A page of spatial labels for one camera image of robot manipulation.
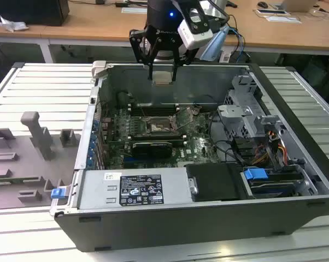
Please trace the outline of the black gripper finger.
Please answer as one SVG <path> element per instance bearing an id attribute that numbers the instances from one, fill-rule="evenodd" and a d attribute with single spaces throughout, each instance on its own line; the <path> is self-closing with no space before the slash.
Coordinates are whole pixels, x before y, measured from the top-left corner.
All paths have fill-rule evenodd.
<path id="1" fill-rule="evenodd" d="M 174 38 L 170 41 L 170 47 L 173 51 L 173 66 L 172 66 L 172 81 L 175 81 L 177 78 L 177 71 L 179 67 L 182 67 L 183 65 L 190 65 L 192 61 L 195 59 L 196 56 L 196 49 L 193 50 L 186 50 L 186 52 L 181 56 L 179 53 L 179 47 L 178 41 Z"/>
<path id="2" fill-rule="evenodd" d="M 158 54 L 158 36 L 155 29 L 132 29 L 130 30 L 129 40 L 137 62 L 149 67 L 148 79 L 152 80 L 153 63 Z M 150 44 L 150 50 L 147 53 L 141 47 L 141 43 L 145 40 Z"/>

